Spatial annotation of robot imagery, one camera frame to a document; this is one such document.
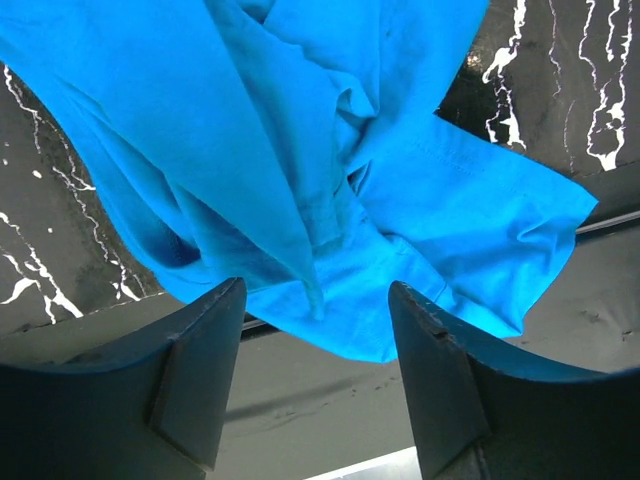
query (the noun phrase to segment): wrinkled fabric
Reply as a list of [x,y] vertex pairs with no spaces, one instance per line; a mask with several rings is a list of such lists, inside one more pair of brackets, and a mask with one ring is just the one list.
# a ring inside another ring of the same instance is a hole
[[346,358],[396,357],[394,280],[499,337],[558,275],[581,187],[433,112],[483,0],[0,0],[0,60],[122,240],[190,302]]

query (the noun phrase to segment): black and white marble pattern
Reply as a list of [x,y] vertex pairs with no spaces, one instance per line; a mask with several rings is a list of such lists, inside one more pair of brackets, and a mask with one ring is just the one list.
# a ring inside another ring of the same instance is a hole
[[0,333],[157,294],[60,128],[0,69]]
[[494,0],[443,118],[580,181],[635,162],[640,4]]
[[[585,184],[605,212],[640,207],[639,17],[633,0],[494,0],[438,114]],[[64,134],[0,69],[0,333],[158,294]]]

